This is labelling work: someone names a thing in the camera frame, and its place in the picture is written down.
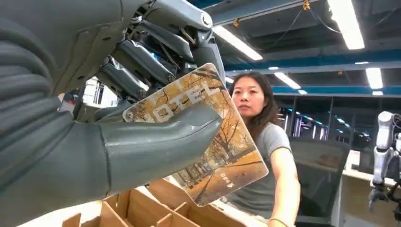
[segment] wooden box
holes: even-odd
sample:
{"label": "wooden box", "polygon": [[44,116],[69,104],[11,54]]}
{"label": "wooden box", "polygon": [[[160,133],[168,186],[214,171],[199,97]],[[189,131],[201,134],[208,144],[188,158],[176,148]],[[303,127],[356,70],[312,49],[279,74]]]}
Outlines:
{"label": "wooden box", "polygon": [[214,205],[198,207],[181,188],[160,179],[105,198],[100,215],[80,224],[81,214],[62,227],[258,227],[244,224]]}

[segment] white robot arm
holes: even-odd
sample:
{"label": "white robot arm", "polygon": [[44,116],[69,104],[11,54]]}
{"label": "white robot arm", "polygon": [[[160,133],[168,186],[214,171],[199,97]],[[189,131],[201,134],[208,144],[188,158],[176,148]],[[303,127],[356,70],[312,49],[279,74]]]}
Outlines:
{"label": "white robot arm", "polygon": [[[397,183],[392,187],[389,192],[385,192],[384,179],[387,175],[388,166],[391,159],[401,158],[399,152],[401,150],[401,133],[393,136],[393,130],[396,126],[396,120],[400,116],[387,111],[381,112],[378,116],[379,131],[377,133],[376,146],[374,149],[375,166],[373,172],[373,179],[370,182],[373,190],[369,194],[369,209],[373,210],[373,203],[376,200],[388,201],[392,200],[399,203],[395,211],[395,217],[398,221],[401,220],[399,214],[401,214],[401,206],[399,199],[393,196],[395,188],[400,185],[400,176],[394,179]],[[393,141],[395,140],[395,149],[393,149]]]}
{"label": "white robot arm", "polygon": [[377,133],[376,146],[374,149],[375,167],[372,185],[384,184],[387,168],[390,160],[397,151],[392,148],[394,114],[384,111],[378,116],[379,132]]}

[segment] window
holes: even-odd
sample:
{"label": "window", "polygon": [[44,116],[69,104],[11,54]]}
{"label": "window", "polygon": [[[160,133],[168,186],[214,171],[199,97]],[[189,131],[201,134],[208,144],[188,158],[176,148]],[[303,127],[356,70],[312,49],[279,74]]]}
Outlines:
{"label": "window", "polygon": [[293,96],[275,96],[274,100],[276,101],[277,106],[279,107],[279,121],[281,127],[288,132],[291,128],[291,115],[293,112],[294,105],[294,97]]}
{"label": "window", "polygon": [[349,110],[349,97],[334,97],[329,139],[350,144],[353,137],[354,113]]}
{"label": "window", "polygon": [[298,97],[292,136],[326,140],[331,97]]}
{"label": "window", "polygon": [[379,98],[346,98],[345,106],[355,118],[351,149],[372,153],[377,134],[379,101]]}

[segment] desk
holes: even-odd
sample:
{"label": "desk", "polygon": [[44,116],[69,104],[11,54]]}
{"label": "desk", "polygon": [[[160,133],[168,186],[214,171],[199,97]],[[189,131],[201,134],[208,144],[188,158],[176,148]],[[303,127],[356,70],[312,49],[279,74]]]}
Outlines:
{"label": "desk", "polygon": [[[372,190],[369,184],[373,175],[351,169],[352,164],[359,163],[359,152],[351,151],[347,164],[343,170],[341,182],[340,210],[344,227],[395,227],[397,222],[393,216],[393,210],[397,206],[394,202],[377,201],[373,213],[369,212],[368,196]],[[385,179],[387,186],[393,186],[395,181]]]}

